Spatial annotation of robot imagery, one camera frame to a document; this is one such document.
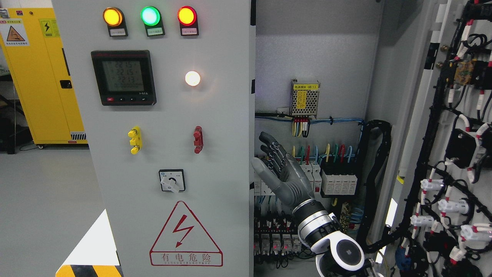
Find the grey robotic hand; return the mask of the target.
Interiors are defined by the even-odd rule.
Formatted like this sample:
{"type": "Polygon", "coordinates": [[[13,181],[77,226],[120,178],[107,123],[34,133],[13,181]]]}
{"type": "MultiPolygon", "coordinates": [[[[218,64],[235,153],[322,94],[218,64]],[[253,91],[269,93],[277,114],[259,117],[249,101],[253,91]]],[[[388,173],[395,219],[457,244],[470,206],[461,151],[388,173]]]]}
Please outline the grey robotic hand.
{"type": "Polygon", "coordinates": [[[294,209],[306,200],[314,199],[309,179],[296,159],[270,134],[261,132],[259,140],[263,143],[261,150],[270,160],[253,157],[252,167],[281,202],[294,209]]]}

